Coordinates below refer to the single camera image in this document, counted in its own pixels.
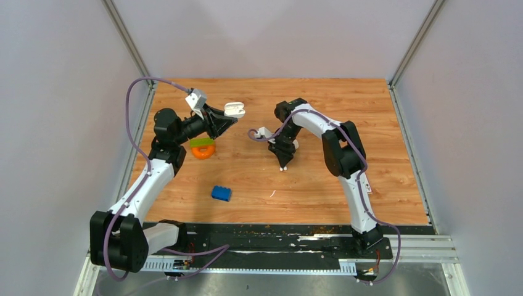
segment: blue block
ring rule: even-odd
[[[232,193],[233,191],[230,188],[214,186],[213,191],[211,192],[211,196],[213,199],[219,199],[223,200],[224,202],[228,202],[231,200]]]

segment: green block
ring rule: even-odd
[[[189,145],[191,145],[191,148],[200,147],[200,146],[209,146],[209,145],[214,145],[214,140],[211,138],[191,139],[191,140],[189,140]]]

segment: gray floor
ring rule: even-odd
[[[380,273],[388,271],[385,263]],[[124,282],[115,282],[103,272],[99,276],[100,293],[117,295],[183,295],[183,296],[309,296],[309,295],[449,295],[445,275],[440,264],[399,264],[386,282],[372,287],[356,283],[348,276],[254,275],[254,274],[199,274],[184,281],[160,281],[139,289],[159,278],[162,273],[141,272],[130,274]]]

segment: wood grain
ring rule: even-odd
[[[281,124],[274,116],[278,102],[297,97],[340,121],[351,120],[360,133],[369,162],[370,195],[378,218],[394,224],[427,224],[416,180],[403,143],[386,82],[374,79],[175,79],[207,93],[219,109],[241,101],[246,116],[216,140],[215,154],[206,160],[187,156],[175,179],[153,204],[148,221],[171,219],[202,223],[349,224],[350,214],[337,178],[327,170],[321,141],[307,130],[289,170],[279,171],[276,157],[264,142],[247,137],[249,128]],[[150,150],[153,115],[172,108],[189,116],[185,95],[172,86],[158,86],[141,143]],[[133,181],[144,168],[138,157]],[[230,202],[210,197],[214,185],[230,187]]]

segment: wall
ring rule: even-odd
[[[433,0],[115,0],[154,75],[391,78]]]
[[[520,295],[523,2],[447,1],[398,85],[439,230],[471,295]]]
[[[71,295],[129,156],[139,73],[101,1],[29,2],[0,3],[0,294]]]

